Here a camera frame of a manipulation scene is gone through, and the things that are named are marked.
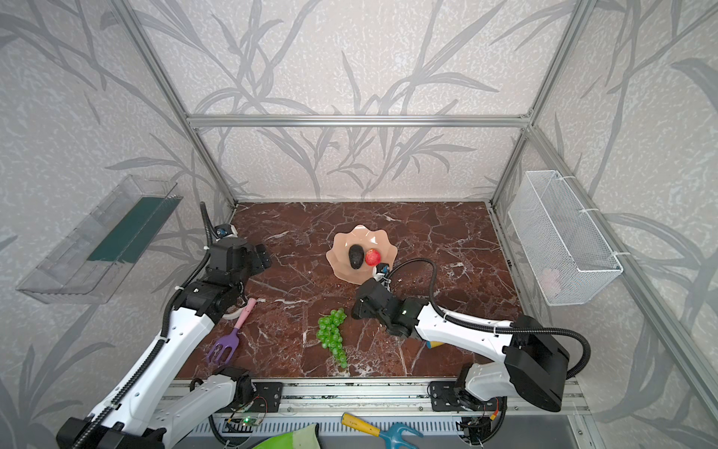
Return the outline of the red fake apple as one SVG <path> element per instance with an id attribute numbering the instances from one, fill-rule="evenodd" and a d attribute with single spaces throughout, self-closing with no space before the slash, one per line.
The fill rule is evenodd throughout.
<path id="1" fill-rule="evenodd" d="M 365 254 L 365 263 L 370 267 L 381 264 L 381 253 L 376 249 L 369 249 Z"/>

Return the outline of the green fake grape bunch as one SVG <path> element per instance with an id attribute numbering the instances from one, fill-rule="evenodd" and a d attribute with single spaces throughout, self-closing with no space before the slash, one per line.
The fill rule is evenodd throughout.
<path id="1" fill-rule="evenodd" d="M 345 322 L 347 314 L 344 308 L 339 308 L 329 312 L 329 315 L 321 316 L 318 319 L 317 339 L 321 346 L 327 349 L 334 361 L 342 370 L 348 368 L 348 357 L 343 346 L 343 337 L 341 335 L 340 326 Z"/>

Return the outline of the dark fake avocado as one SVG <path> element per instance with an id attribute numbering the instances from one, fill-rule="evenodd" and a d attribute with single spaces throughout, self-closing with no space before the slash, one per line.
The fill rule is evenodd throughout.
<path id="1" fill-rule="evenodd" d="M 348 250 L 348 258 L 352 269 L 360 269 L 365 262 L 365 251 L 360 244 L 352 245 Z"/>

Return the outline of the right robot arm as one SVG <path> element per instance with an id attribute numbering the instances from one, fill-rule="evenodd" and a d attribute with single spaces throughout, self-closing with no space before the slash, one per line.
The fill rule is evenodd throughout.
<path id="1" fill-rule="evenodd" d="M 427 299 L 400 299 L 376 275 L 356 291 L 354 319 L 375 319 L 394 336 L 448 344 L 489 360 L 457 377 L 459 394 L 475 400 L 522 398 L 547 412 L 562 408 L 570 354 L 559 334 L 522 315 L 515 321 L 450 312 Z"/>

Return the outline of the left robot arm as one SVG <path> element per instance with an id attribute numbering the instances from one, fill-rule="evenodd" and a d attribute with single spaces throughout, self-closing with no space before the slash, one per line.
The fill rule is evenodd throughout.
<path id="1" fill-rule="evenodd" d="M 232 226 L 209 231 L 202 276 L 177 287 L 159 334 L 117 387 L 85 418 L 68 419 L 56 435 L 61 448 L 172 448 L 225 407 L 252 403 L 250 374 L 222 366 L 170 406 L 158 407 L 184 363 L 234 307 L 250 278 L 271 266 L 263 244 L 253 245 Z"/>

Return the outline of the pink scalloped fruit bowl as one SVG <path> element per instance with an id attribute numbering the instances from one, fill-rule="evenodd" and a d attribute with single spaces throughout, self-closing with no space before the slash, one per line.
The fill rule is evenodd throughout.
<path id="1" fill-rule="evenodd" d="M 349 233 L 334 237 L 326 259 L 337 278 L 350 284 L 370 279 L 381 264 L 394 266 L 398 249 L 384 230 L 372 231 L 359 224 Z"/>

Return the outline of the green plastic scoop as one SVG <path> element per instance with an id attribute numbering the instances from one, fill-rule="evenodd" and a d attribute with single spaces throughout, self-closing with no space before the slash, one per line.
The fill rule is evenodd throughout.
<path id="1" fill-rule="evenodd" d="M 311 424 L 258 443 L 254 449 L 321 449 L 319 428 Z"/>

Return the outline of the pink object in basket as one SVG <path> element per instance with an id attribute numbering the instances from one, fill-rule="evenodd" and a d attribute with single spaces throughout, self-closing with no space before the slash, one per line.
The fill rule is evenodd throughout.
<path id="1" fill-rule="evenodd" d="M 558 269 L 544 269 L 538 283 L 546 299 L 553 299 L 562 291 L 561 272 Z"/>

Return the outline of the green circuit board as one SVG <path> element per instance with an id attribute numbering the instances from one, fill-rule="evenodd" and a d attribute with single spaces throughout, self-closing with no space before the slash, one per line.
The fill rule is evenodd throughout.
<path id="1" fill-rule="evenodd" d="M 263 424 L 263 416 L 230 417 L 225 421 L 228 428 L 256 428 Z"/>

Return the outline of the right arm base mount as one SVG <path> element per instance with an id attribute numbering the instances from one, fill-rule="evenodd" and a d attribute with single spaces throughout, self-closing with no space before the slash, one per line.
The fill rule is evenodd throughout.
<path id="1" fill-rule="evenodd" d="M 428 384 L 427 394 L 433 412 L 481 412 L 500 411 L 498 398 L 479 400 L 455 385 L 454 381 L 433 381 Z"/>

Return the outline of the aluminium front rail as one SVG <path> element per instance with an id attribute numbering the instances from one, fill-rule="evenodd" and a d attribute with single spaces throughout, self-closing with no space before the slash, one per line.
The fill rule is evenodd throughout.
<path id="1" fill-rule="evenodd" d="M 259 378 L 258 392 L 267 398 L 252 408 L 269 417 L 329 417 L 352 413 L 370 417 L 491 415 L 494 401 L 474 408 L 452 406 L 437 378 Z"/>

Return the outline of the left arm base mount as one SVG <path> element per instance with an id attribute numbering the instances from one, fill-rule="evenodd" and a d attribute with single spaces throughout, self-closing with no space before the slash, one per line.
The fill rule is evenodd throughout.
<path id="1" fill-rule="evenodd" d="M 258 382 L 248 370 L 226 367 L 224 375 L 233 382 L 235 393 L 229 408 L 233 412 L 278 413 L 284 384 L 281 382 Z"/>

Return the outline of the clear plastic wall bin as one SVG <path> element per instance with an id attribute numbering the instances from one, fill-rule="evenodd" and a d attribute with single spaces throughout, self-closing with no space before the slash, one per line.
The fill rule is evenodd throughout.
<path id="1" fill-rule="evenodd" d="M 175 181 L 126 176 L 17 287 L 43 304 L 105 304 L 180 205 Z"/>

